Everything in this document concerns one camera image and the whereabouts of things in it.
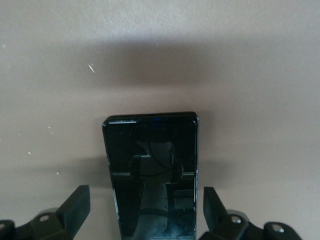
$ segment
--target screw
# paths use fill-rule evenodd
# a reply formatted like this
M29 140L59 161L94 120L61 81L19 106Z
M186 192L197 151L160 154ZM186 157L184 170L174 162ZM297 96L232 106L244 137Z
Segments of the screw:
M231 221L235 224L240 224L241 223L241 219L238 216L231 216Z
M272 224L272 229L274 231L276 231L277 233L284 233L285 230L282 226L280 226L279 224Z
M49 215L43 215L42 217L39 218L40 222L47 221L49 219Z

